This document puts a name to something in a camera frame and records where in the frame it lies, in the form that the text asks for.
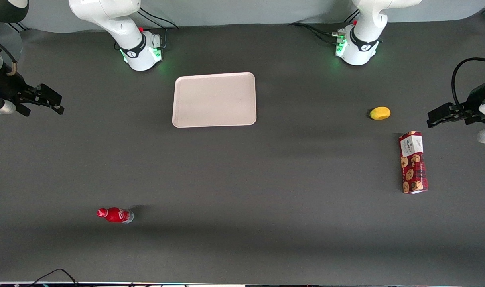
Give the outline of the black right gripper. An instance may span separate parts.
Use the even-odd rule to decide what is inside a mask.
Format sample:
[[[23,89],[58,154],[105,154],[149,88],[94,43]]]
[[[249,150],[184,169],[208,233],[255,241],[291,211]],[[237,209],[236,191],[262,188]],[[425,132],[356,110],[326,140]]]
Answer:
[[[65,109],[61,105],[62,96],[45,84],[30,87],[20,74],[8,76],[8,66],[0,70],[0,98],[8,100],[15,105],[15,111],[28,117],[31,109],[22,103],[31,103],[37,106],[51,108],[63,115]]]

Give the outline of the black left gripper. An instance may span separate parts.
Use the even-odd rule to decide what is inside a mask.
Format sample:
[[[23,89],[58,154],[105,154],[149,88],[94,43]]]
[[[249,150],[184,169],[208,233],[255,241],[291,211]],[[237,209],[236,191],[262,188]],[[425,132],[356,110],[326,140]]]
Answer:
[[[445,122],[464,121],[466,125],[485,120],[485,83],[473,89],[464,103],[464,111],[453,103],[445,103],[427,113],[427,127]]]

